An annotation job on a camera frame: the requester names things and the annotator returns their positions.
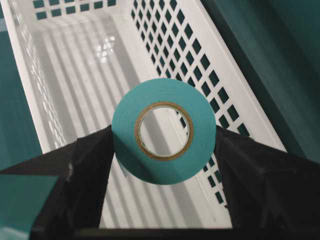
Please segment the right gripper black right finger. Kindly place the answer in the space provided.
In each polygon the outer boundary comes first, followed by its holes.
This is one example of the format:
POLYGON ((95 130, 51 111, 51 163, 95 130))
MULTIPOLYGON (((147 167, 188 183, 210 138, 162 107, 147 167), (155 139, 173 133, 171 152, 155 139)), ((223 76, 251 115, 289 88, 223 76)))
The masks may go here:
POLYGON ((261 239, 319 239, 318 163, 222 127, 214 155, 234 229, 261 239))

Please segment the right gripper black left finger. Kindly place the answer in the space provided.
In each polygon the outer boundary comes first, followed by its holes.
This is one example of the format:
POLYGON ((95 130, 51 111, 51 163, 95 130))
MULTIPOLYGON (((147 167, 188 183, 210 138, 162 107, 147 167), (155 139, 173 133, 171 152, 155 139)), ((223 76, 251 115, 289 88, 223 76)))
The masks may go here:
POLYGON ((97 228, 114 157, 110 126, 0 172, 3 240, 69 240, 97 228))

